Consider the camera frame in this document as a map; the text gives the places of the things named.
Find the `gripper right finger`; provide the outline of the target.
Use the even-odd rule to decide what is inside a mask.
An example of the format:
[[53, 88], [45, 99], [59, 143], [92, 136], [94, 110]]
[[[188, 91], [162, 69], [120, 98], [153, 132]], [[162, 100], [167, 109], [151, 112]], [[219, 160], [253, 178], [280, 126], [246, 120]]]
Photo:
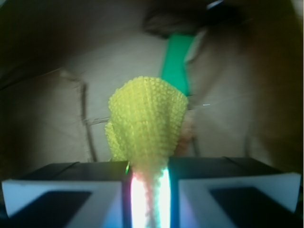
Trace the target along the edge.
[[251, 158], [171, 158], [173, 228], [299, 228], [301, 176]]

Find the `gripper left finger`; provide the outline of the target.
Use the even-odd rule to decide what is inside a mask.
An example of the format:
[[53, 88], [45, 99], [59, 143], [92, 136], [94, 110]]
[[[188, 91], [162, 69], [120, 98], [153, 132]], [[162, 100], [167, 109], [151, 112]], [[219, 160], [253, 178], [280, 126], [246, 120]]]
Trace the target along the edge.
[[53, 163], [1, 183], [3, 228], [129, 228], [124, 161]]

